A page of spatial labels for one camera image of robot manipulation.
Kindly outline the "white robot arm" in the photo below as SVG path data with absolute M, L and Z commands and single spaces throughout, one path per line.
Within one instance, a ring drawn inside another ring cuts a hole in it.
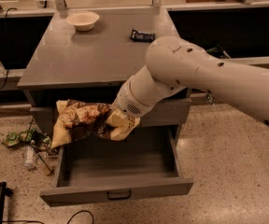
M 174 36 L 148 46 L 145 65 L 122 85 L 113 106 L 141 118 L 185 88 L 204 91 L 269 127 L 269 69 L 218 59 Z

